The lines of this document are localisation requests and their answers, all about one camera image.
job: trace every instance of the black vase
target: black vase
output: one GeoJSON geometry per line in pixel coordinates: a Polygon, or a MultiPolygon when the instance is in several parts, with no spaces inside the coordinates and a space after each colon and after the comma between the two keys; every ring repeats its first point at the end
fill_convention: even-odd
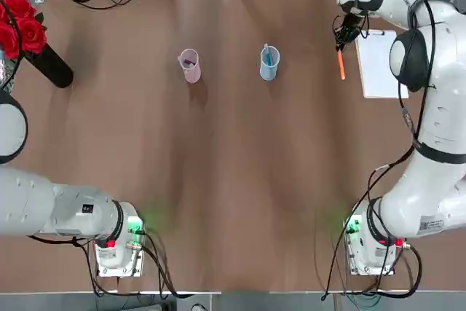
{"type": "Polygon", "coordinates": [[[68,87],[73,82],[73,71],[48,44],[40,54],[33,58],[26,55],[26,58],[56,87],[68,87]]]}

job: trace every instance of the red flower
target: red flower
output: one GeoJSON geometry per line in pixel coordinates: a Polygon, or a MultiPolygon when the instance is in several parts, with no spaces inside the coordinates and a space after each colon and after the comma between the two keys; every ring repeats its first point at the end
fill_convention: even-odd
{"type": "MultiPolygon", "coordinates": [[[[4,0],[4,2],[7,4],[9,10],[16,18],[34,17],[34,13],[36,10],[32,7],[29,0],[4,0]]],[[[5,11],[4,7],[1,7],[0,9],[0,19],[4,21],[10,20],[8,13],[5,11]]]]}
{"type": "Polygon", "coordinates": [[[15,59],[19,55],[17,45],[17,33],[7,23],[0,22],[0,45],[9,59],[15,59]]]}
{"type": "Polygon", "coordinates": [[[29,18],[18,18],[17,25],[20,28],[23,50],[40,54],[47,43],[44,27],[38,21],[29,18]]]}

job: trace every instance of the green led indicator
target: green led indicator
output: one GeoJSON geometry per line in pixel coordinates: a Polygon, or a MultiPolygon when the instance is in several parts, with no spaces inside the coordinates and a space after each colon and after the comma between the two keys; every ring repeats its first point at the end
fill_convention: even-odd
{"type": "Polygon", "coordinates": [[[133,245],[141,245],[141,238],[144,235],[143,221],[137,216],[130,216],[128,218],[128,232],[132,235],[130,242],[133,245]]]}

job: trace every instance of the clipboard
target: clipboard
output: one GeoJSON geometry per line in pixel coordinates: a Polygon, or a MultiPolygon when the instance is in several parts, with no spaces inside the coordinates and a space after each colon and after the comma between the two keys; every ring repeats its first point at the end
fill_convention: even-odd
{"type": "MultiPolygon", "coordinates": [[[[394,31],[370,30],[364,39],[356,38],[359,70],[365,98],[398,98],[398,80],[390,70],[390,50],[396,39],[394,31]]],[[[401,98],[408,89],[401,86],[401,98]]]]}

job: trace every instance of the connector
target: connector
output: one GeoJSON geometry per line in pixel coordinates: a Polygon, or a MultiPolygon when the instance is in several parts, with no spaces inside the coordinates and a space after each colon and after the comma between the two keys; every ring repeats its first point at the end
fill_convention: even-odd
{"type": "Polygon", "coordinates": [[[401,109],[401,113],[403,113],[403,119],[408,126],[408,129],[411,131],[411,134],[416,135],[416,131],[414,129],[414,123],[413,119],[411,118],[411,115],[409,114],[409,111],[406,107],[403,107],[401,109]]]}
{"type": "Polygon", "coordinates": [[[142,245],[140,243],[133,242],[133,241],[132,242],[126,242],[126,248],[139,251],[140,249],[142,249],[142,245]]]}

